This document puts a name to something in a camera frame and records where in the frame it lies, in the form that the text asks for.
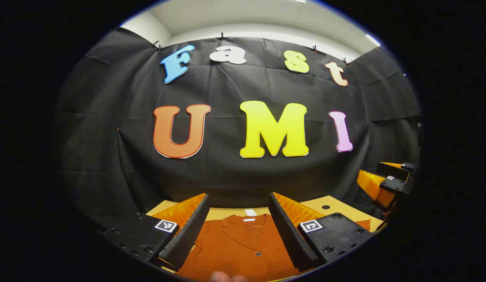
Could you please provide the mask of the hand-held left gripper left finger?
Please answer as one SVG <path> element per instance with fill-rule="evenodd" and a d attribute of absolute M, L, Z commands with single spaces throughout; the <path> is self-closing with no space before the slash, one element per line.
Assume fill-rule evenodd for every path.
<path fill-rule="evenodd" d="M 203 227 L 210 201 L 208 194 L 200 194 L 154 215 L 136 213 L 102 236 L 141 262 L 178 271 Z"/>

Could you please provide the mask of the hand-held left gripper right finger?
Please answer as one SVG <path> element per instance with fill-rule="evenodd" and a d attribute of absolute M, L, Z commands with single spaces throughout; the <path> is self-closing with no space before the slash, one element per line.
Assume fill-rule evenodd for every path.
<path fill-rule="evenodd" d="M 268 208 L 299 271 L 332 264 L 375 235 L 345 214 L 323 215 L 275 192 L 270 193 Z"/>

